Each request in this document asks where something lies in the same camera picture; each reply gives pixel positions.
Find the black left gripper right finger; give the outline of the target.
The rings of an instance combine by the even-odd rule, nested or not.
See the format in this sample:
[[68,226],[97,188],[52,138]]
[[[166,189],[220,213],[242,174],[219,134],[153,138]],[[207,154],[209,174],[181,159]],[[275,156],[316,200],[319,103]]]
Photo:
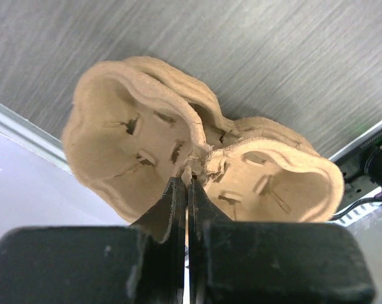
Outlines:
[[372,303],[355,238],[335,224],[235,222],[188,190],[191,303]]

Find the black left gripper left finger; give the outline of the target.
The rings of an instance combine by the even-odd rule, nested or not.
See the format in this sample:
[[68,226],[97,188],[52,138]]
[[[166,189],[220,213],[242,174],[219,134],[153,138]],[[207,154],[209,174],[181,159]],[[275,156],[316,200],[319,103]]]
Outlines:
[[128,226],[22,227],[0,239],[0,303],[181,303],[178,178]]

